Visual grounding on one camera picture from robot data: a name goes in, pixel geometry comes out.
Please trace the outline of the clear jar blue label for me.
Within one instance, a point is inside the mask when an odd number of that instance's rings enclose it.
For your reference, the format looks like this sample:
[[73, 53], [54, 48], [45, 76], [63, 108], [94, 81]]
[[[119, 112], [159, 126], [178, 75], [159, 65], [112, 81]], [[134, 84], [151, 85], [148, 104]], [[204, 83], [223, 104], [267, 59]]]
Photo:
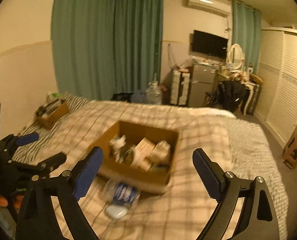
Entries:
[[140, 191], [123, 181], [110, 179], [103, 189], [102, 196], [106, 202], [132, 208], [138, 203]]

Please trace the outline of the white earbuds case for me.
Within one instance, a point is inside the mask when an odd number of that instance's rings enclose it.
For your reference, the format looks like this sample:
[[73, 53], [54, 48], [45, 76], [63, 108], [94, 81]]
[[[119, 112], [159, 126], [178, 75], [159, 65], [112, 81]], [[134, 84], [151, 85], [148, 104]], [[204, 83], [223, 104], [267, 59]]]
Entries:
[[128, 213], [128, 209], [125, 206], [110, 204], [105, 209], [106, 215], [113, 219], [113, 220], [119, 220]]

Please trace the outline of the tape roll with holder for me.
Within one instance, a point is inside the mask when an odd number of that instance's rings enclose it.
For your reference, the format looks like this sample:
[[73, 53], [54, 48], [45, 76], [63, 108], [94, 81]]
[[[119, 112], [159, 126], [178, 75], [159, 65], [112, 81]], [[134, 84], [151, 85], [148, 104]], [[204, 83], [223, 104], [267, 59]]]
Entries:
[[135, 145], [125, 145], [119, 150], [118, 163], [128, 166], [135, 166], [138, 161]]

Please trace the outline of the large cardboard box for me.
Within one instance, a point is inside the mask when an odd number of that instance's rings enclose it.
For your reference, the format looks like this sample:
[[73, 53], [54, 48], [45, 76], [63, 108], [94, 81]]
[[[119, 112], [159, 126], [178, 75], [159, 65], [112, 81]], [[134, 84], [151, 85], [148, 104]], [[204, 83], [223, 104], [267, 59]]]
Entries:
[[179, 133], [151, 125], [117, 121], [88, 147], [103, 152], [99, 174], [151, 194], [163, 194], [170, 182]]

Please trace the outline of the white tissue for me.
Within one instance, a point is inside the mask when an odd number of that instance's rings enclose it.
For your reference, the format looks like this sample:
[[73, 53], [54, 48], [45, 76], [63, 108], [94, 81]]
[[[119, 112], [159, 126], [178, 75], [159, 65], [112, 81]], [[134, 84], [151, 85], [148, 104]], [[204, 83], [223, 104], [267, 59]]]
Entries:
[[157, 165], [167, 165], [171, 159], [171, 146], [163, 140], [156, 144], [152, 152], [147, 157], [148, 160]]

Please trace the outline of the small cardboard box with items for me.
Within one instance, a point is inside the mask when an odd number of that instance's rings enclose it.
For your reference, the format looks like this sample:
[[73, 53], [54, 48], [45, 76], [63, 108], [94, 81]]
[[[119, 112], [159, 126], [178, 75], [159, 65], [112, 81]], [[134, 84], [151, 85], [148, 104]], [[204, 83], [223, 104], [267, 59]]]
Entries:
[[70, 112], [68, 104], [59, 93], [49, 93], [46, 103], [35, 112], [35, 121], [41, 126], [52, 129], [55, 123]]

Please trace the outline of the small wooden stool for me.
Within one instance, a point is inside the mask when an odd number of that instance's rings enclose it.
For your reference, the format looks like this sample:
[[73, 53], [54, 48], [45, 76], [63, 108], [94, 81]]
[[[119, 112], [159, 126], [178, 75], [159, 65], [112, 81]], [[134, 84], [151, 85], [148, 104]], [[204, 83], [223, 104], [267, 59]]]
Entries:
[[285, 145], [281, 157], [282, 162], [293, 171], [297, 166], [297, 134], [293, 134]]

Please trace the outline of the white wardrobe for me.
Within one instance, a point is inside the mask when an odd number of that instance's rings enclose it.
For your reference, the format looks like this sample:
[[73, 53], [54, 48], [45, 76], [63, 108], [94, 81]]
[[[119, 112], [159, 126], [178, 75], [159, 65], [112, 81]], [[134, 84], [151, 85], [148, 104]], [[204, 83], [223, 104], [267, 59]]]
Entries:
[[297, 30], [263, 29], [257, 75], [264, 83], [255, 115], [285, 146], [297, 127]]

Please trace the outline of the chair with black clothes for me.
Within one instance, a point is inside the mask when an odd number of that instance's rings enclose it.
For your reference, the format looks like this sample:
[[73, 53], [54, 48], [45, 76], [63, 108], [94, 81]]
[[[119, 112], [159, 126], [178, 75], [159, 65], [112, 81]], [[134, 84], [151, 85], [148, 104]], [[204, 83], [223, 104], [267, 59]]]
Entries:
[[210, 91], [206, 92], [203, 106], [218, 108], [237, 114], [244, 114], [250, 96], [249, 81], [225, 79], [215, 81]]

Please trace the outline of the large water bottle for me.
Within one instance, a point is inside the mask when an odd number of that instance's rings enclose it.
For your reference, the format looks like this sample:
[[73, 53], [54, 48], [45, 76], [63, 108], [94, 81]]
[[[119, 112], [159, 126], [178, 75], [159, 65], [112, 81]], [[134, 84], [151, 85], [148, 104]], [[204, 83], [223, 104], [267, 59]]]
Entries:
[[147, 103], [150, 105], [162, 105], [162, 91], [158, 85], [158, 81], [151, 81], [146, 90]]

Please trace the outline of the green curtain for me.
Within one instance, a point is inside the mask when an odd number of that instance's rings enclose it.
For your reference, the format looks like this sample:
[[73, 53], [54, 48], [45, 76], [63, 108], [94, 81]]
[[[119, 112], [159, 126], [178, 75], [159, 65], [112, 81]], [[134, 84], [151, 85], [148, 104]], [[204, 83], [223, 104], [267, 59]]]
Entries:
[[164, 0], [54, 0], [51, 40], [61, 92], [91, 100], [159, 80]]
[[245, 54], [245, 66], [257, 73], [261, 46], [261, 11], [239, 0], [232, 1], [232, 43], [239, 44]]

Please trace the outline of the grey mini fridge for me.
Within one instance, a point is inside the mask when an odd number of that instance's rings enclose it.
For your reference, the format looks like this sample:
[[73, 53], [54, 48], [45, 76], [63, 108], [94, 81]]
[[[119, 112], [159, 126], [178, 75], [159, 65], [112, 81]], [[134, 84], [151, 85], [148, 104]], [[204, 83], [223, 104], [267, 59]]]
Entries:
[[210, 92], [215, 77], [215, 68], [205, 64], [195, 64], [192, 67], [189, 91], [189, 107], [203, 107], [206, 92]]

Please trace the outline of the white drawer cabinet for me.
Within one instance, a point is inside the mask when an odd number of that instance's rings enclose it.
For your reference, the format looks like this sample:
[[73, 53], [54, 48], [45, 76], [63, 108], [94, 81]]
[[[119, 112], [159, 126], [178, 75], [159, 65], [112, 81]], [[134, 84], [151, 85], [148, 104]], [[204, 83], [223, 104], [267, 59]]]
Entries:
[[170, 104], [175, 106], [187, 105], [190, 87], [190, 73], [179, 70], [172, 71]]

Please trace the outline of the white oval mirror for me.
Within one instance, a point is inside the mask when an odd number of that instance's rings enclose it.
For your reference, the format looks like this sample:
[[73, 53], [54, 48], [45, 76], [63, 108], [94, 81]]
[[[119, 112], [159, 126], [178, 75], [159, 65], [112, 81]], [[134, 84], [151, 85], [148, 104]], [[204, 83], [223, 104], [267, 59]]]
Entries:
[[227, 53], [226, 67], [229, 71], [236, 72], [244, 67], [244, 63], [245, 54], [242, 47], [237, 43], [233, 44]]

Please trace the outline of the black wall television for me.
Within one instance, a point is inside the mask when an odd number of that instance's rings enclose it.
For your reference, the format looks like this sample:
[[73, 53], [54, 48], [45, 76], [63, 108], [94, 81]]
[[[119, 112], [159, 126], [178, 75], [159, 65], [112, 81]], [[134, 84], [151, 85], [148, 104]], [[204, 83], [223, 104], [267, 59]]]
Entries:
[[226, 59], [228, 39], [210, 33], [194, 30], [192, 51], [209, 56]]

